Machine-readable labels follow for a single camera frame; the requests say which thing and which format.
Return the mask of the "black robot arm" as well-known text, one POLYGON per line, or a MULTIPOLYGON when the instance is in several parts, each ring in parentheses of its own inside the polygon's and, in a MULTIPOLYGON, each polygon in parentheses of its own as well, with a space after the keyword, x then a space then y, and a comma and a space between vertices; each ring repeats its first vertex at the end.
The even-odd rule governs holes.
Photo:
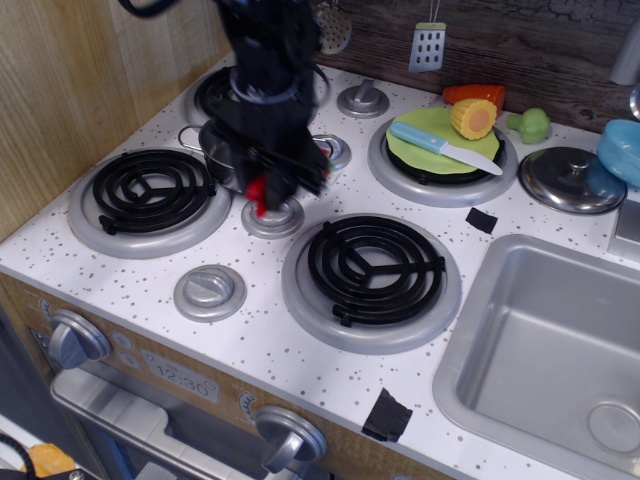
POLYGON ((200 146, 228 146, 239 190, 258 215, 277 211, 298 189, 317 195, 329 160, 308 126, 318 108, 314 56, 320 28, 306 1, 220 1, 219 16, 235 54, 229 82, 235 100, 211 105, 200 146))

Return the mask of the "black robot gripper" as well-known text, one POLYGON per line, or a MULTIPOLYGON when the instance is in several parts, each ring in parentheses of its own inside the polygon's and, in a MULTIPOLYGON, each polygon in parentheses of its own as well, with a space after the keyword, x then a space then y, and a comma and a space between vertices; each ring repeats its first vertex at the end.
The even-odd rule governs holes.
POLYGON ((207 80, 207 141, 229 147, 236 167, 250 162, 285 170, 265 173, 264 205, 278 211, 298 187, 319 195, 326 186, 329 160, 308 131, 316 110, 311 74, 272 96, 234 74, 214 74, 207 80))

